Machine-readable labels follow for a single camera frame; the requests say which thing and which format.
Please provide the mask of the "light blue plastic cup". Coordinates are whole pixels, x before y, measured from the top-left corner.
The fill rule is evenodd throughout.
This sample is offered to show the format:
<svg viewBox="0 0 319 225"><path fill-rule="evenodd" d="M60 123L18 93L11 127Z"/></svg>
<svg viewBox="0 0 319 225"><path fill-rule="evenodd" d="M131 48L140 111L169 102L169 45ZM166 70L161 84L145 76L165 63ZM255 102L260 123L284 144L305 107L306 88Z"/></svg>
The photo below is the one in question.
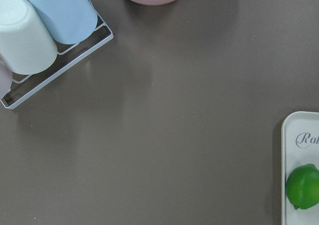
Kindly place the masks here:
<svg viewBox="0 0 319 225"><path fill-rule="evenodd" d="M76 44L95 30L98 17L89 0L29 0L52 38Z"/></svg>

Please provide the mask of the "cream rabbit tray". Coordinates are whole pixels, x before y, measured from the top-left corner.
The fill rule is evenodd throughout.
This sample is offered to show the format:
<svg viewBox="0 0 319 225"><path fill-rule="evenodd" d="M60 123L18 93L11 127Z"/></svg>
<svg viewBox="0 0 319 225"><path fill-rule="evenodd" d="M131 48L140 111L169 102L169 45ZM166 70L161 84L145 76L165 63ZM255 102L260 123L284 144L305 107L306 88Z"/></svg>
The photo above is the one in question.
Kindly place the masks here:
<svg viewBox="0 0 319 225"><path fill-rule="evenodd" d="M281 129L281 224L317 225L319 206L294 209L286 196L286 181L293 169L305 164L319 167L319 114L298 111L290 114Z"/></svg>

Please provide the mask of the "pale green plastic cup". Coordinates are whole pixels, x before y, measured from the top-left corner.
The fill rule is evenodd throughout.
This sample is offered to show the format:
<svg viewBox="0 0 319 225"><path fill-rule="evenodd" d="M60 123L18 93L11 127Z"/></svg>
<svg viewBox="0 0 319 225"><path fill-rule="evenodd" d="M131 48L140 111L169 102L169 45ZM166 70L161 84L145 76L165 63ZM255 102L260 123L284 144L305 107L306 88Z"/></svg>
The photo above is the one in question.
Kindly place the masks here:
<svg viewBox="0 0 319 225"><path fill-rule="evenodd" d="M0 0L0 58L21 75L45 71L57 58L55 42L27 0Z"/></svg>

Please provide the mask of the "pale pink plastic cup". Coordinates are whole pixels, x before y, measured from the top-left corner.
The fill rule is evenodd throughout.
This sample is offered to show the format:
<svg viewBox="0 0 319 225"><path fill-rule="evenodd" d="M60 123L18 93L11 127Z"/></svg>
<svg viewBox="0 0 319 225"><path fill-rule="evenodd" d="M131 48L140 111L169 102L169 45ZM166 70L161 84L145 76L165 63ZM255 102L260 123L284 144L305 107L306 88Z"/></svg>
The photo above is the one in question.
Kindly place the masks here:
<svg viewBox="0 0 319 225"><path fill-rule="evenodd" d="M13 73L7 68L5 63L0 60L0 98L2 99L10 92Z"/></svg>

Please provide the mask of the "green lime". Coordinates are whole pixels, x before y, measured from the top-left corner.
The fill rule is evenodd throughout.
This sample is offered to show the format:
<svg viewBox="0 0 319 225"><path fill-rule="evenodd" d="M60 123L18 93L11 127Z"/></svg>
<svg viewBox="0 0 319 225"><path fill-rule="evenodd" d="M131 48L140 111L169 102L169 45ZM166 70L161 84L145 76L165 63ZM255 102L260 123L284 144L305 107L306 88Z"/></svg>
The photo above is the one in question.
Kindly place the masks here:
<svg viewBox="0 0 319 225"><path fill-rule="evenodd" d="M290 173L286 196L296 210L307 210L319 203L319 170L314 164L298 166Z"/></svg>

